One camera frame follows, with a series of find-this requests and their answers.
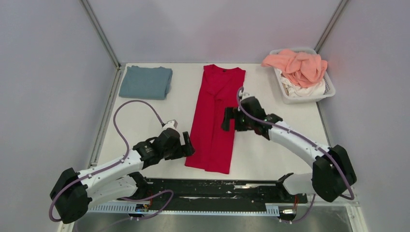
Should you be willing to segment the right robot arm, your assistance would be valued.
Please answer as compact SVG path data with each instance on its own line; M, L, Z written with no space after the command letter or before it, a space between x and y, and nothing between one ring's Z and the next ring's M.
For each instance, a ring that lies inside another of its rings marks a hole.
M354 200L352 186L357 177L344 147L329 147L307 138L278 115L266 114L254 96L238 98L238 103L225 108L224 131L253 131L287 148L311 168L310 173L284 175L276 188L279 200L288 202L296 194L316 194L330 203L339 197Z

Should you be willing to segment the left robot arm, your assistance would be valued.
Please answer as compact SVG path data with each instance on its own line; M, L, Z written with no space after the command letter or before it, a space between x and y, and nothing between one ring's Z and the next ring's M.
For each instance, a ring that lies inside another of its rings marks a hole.
M148 183L140 173L143 169L161 160L189 157L194 152L188 132L167 128L108 163L78 172L66 169L50 193L49 217L52 221L70 224L102 203L117 199L143 200L148 193Z

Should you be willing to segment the red t-shirt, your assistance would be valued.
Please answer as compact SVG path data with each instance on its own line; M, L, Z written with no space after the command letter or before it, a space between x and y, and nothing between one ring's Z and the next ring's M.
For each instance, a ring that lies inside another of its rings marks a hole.
M237 91L242 87L246 72L241 68L225 69L215 64L205 65L193 123L190 131L195 149L186 158L185 166L207 172L230 172L234 127L222 129L225 108L238 106Z

